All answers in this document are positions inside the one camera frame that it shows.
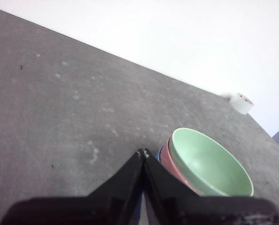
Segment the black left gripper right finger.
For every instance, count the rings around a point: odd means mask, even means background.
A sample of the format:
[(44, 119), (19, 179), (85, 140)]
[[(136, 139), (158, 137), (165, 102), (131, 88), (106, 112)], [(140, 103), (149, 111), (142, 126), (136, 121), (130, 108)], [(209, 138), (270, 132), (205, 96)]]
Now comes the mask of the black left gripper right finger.
[(279, 210), (254, 197), (199, 196), (175, 178), (147, 150), (144, 192), (151, 215), (161, 225), (279, 225)]

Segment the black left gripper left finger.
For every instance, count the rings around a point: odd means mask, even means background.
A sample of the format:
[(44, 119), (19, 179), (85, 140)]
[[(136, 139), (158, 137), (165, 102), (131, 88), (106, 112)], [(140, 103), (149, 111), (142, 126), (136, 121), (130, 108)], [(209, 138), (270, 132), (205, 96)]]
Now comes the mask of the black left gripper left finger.
[(127, 225), (142, 194), (143, 157), (137, 151), (87, 196), (38, 197), (13, 204), (2, 225)]

